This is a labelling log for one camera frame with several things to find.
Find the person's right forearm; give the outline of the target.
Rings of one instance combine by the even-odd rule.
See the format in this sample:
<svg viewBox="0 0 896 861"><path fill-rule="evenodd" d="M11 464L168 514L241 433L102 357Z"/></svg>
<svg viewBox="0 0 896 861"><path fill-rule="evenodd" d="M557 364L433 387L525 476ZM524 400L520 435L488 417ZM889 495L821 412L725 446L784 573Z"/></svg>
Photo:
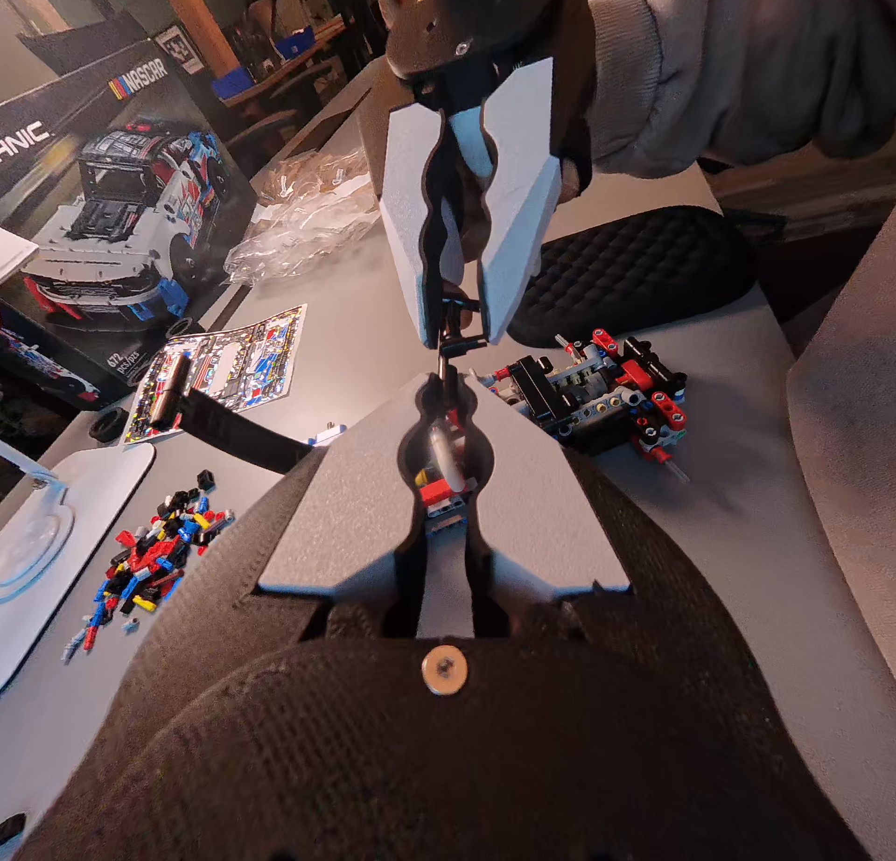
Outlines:
<svg viewBox="0 0 896 861"><path fill-rule="evenodd" d="M895 0L588 0L595 170L753 165L814 144L859 158L893 135Z"/></svg>

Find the holographic sticker sheet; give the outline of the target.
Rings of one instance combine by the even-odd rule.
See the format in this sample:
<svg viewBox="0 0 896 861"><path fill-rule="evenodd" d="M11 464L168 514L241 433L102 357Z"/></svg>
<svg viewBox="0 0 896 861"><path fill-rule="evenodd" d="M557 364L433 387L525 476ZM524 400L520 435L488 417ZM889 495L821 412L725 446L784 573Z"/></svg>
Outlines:
<svg viewBox="0 0 896 861"><path fill-rule="evenodd" d="M154 358L137 387L120 444L128 446L180 432L153 426L155 410L180 358L190 360L183 395L201 392L242 413L288 395L308 305L293 307L238 329L196 333L170 340Z"/></svg>

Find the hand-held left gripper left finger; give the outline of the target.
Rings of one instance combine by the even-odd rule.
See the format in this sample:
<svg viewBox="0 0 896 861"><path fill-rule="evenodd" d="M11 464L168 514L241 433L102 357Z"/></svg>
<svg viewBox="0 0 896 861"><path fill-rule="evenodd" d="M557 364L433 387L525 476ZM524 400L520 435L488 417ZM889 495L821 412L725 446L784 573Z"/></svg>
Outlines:
<svg viewBox="0 0 896 861"><path fill-rule="evenodd" d="M396 555L416 515L399 448L420 422L428 379L415 376L325 448L259 589L335 602L398 598Z"/></svg>

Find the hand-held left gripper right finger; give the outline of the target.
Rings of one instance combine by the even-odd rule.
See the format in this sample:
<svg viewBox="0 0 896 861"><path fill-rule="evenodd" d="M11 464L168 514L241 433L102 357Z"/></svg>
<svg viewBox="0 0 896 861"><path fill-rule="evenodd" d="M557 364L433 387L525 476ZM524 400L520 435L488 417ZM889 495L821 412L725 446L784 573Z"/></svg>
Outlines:
<svg viewBox="0 0 896 861"><path fill-rule="evenodd" d="M471 375L469 421L487 441L491 469L476 495L475 526L489 557L488 593L505 609L623 593L627 573L561 444Z"/></svg>

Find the lego car chassis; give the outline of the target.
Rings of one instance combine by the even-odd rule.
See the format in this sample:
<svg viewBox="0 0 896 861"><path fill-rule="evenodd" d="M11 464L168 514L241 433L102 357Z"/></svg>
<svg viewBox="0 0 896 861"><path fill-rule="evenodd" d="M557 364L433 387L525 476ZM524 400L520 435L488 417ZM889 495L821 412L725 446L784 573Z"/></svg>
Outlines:
<svg viewBox="0 0 896 861"><path fill-rule="evenodd" d="M619 341L598 328L588 342L560 334L554 339L570 364L528 355L489 374L470 370L469 376L566 448L596 455L629 443L641 458L688 483L672 453L687 434L686 374L666 365L650 341L636 337ZM397 396L411 403L398 442L406 441L422 417L429 420L423 448L411 453L410 472L425 530L433 535L468 520L477 480L457 404L427 389L427 381Z"/></svg>

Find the clear plastic bag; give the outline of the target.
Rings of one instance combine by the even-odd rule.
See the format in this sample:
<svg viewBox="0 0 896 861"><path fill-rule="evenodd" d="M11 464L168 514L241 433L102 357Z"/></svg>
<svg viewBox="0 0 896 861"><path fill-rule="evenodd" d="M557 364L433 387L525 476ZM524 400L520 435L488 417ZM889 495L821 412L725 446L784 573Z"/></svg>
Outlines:
<svg viewBox="0 0 896 861"><path fill-rule="evenodd" d="M307 152L263 171L259 203L228 253L232 284L296 276L364 238L381 219L364 151Z"/></svg>

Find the pile of colourful lego pieces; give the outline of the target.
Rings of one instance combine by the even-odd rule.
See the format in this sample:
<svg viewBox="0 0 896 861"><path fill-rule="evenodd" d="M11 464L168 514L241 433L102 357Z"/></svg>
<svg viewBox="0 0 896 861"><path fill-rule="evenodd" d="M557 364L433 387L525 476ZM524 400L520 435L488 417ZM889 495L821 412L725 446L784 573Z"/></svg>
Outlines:
<svg viewBox="0 0 896 861"><path fill-rule="evenodd" d="M231 509L212 507L216 487L212 471L203 469L195 486L165 497L148 525L116 535L119 552L106 566L91 612L63 648L63 665L80 652L93 652L98 636L117 620L123 633L136 632L184 580L191 560L235 522Z"/></svg>

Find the black wrist rest pad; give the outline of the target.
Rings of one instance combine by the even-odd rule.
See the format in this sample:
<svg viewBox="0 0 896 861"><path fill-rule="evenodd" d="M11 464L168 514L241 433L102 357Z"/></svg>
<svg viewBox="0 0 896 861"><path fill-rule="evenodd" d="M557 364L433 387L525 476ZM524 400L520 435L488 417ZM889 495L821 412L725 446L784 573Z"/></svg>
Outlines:
<svg viewBox="0 0 896 861"><path fill-rule="evenodd" d="M724 216L703 207L648 210L546 242L508 336L548 348L554 336L618 339L733 303L756 283L755 255Z"/></svg>

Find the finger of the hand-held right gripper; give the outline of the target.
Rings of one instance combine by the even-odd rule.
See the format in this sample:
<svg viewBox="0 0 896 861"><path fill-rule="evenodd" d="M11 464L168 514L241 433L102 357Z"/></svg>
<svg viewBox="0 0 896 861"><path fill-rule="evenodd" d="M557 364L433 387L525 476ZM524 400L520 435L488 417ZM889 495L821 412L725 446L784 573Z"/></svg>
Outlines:
<svg viewBox="0 0 896 861"><path fill-rule="evenodd" d="M380 211L410 319L435 349L442 280L452 277L452 210L446 200L444 117L423 105L391 112Z"/></svg>
<svg viewBox="0 0 896 861"><path fill-rule="evenodd" d="M488 237L478 258L480 315L498 343L536 270L562 188L551 153L554 58L515 68L481 105L449 118L468 168L484 186Z"/></svg>

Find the small black lego assembly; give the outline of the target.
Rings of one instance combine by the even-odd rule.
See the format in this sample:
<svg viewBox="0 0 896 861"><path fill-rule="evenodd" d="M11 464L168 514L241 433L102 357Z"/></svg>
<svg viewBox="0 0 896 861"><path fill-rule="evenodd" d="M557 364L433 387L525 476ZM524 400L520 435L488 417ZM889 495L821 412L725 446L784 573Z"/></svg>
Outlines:
<svg viewBox="0 0 896 861"><path fill-rule="evenodd" d="M480 304L467 298L459 289L442 293L441 320L438 331L438 377L442 385L442 412L447 415L457 407L458 372L452 364L455 358L487 345L487 334L480 332L467 336L463 333L465 314L479 314Z"/></svg>

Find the black lego set box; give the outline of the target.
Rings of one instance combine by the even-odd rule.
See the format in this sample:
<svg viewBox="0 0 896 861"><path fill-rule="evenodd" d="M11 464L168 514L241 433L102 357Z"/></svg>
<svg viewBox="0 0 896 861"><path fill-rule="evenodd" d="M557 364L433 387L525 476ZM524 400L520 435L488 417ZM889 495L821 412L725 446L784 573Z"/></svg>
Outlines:
<svg viewBox="0 0 896 861"><path fill-rule="evenodd" d="M184 81L144 39L2 103L2 228L39 246L2 283L2 376L101 408L225 292L255 195Z"/></svg>

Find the lego instruction booklet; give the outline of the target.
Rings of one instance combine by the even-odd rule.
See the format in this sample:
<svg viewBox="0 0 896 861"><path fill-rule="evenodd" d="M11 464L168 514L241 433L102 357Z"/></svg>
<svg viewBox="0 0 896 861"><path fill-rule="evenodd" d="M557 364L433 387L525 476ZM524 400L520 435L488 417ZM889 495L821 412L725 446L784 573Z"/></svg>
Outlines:
<svg viewBox="0 0 896 861"><path fill-rule="evenodd" d="M18 273L38 252L39 246L16 234L0 229L1 234L1 282L7 281Z"/></svg>

